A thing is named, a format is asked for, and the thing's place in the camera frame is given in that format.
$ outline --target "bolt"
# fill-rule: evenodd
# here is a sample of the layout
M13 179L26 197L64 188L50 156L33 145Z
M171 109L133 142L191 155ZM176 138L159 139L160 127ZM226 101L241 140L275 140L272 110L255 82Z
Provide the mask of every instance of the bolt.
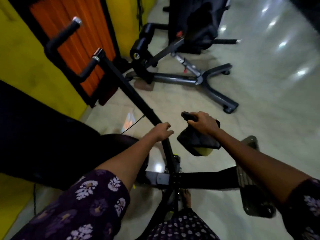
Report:
M140 55L138 53L134 53L133 57L135 60L139 60L140 59Z

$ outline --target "white tiled floor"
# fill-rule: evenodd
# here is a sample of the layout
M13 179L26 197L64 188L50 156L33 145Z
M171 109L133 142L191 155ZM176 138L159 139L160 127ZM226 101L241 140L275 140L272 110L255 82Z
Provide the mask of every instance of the white tiled floor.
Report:
M159 0L149 21L167 23L162 12L167 0ZM221 121L222 128L241 140L258 138L262 152L314 177L320 177L320 39L306 19L288 0L232 0L220 26L220 38L237 38L239 45L213 45L201 56L187 55L198 68L208 69L230 62L231 75L211 78L210 85L240 105L233 114L206 95L181 85L156 83L152 92L138 93L162 121L176 132L173 152L181 156L183 172L219 171L235 163L225 150L208 157L190 155L176 140L186 127L182 111L206 111ZM167 45L167 33L156 31L149 51L156 54ZM170 56L158 64L159 72L182 73L183 67ZM128 114L135 121L142 113L118 91L103 107L93 109L86 123L100 133L122 130ZM152 128L143 118L126 134L142 137ZM149 170L163 169L159 149L151 151ZM291 239L281 216L255 218L242 209L238 191L191 190L192 205L221 239ZM116 239L138 237L161 199L156 189L137 188Z

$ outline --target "cable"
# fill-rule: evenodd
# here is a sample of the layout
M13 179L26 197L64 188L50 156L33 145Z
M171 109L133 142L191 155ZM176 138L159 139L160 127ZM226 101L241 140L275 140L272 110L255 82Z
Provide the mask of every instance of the cable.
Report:
M36 184L33 185L33 213L36 216Z
M145 115L142 115L142 117L140 118L140 119L138 119L138 121L137 122L135 122L133 125L131 125L128 129L130 129L131 127L133 127L135 124L137 124L142 118L144 118L144 117L146 117Z

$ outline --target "exercise bike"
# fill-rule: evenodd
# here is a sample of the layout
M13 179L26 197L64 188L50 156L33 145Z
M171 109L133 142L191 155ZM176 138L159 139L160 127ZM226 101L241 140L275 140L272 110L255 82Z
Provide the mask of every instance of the exercise bike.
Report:
M68 70L68 74L79 83L99 65L110 79L117 81L120 89L153 125L161 123L154 111L107 59L103 49L97 49L80 75L75 74L60 60L56 55L58 47L80 28L81 24L81 20L74 17L65 30L48 42L44 49L48 59L58 68ZM0 82L0 104L1 121L9 128L3 129L0 149L2 158L10 158L4 160L0 172L46 186L66 190L83 174L138 141L127 135L100 135L89 126L58 113L4 82ZM259 149L254 136L246 138L243 143ZM247 214L267 218L275 216L273 204L241 167L234 166L219 172L183 173L181 158L173 154L169 139L162 141L162 146L165 171L146 171L149 162L149 157L146 157L136 179L141 185L162 190L162 200L138 239L145 239L168 211L178 211L180 188L240 189L243 208Z
M183 12L179 7L182 6L181 9L183 9L184 3L180 3L174 7L172 7L172 4L170 3L170 9L172 10L170 11L169 25L147 23L142 28L139 39L135 41L130 50L132 59L131 65L134 71L127 73L126 78L128 80L141 78L147 84L151 84L155 81L201 87L208 97L222 105L225 113L230 114L234 112L239 104L212 88L208 82L208 79L213 76L219 74L229 75L232 65L227 63L203 71L197 69L194 64L178 53L186 52L200 54L201 50L209 48L212 44L238 44L240 40L237 39L216 39L223 13L230 8L229 2L230 0L221 0L221 3L218 3L218 7L214 7L210 2L204 3L196 11L191 13L187 20L182 20L182 22L186 22L185 27L181 27L181 25L177 24L170 24L170 22L173 22L171 21L172 19L178 19L179 17L177 17L177 15ZM154 36L155 29L169 30L169 46L153 56L148 51L148 45ZM151 66L156 67L158 61L168 54L171 54L174 59L185 67L185 71L190 71L193 76L154 73L147 70Z

